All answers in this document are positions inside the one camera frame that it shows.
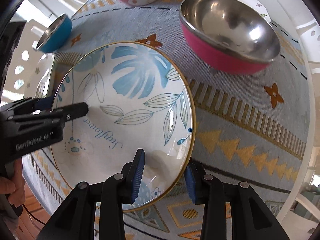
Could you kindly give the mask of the person's left hand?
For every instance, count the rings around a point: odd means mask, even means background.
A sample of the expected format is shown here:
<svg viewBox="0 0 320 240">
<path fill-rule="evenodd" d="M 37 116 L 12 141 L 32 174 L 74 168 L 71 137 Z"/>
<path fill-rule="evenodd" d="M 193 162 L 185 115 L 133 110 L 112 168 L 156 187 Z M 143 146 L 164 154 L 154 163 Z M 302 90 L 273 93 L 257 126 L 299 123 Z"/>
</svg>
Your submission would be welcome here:
<svg viewBox="0 0 320 240">
<path fill-rule="evenodd" d="M 0 194 L 9 194 L 8 202 L 15 207 L 19 207 L 25 202 L 25 180 L 23 178 L 22 159 L 14 162 L 14 175 L 11 179 L 1 177 Z"/>
</svg>

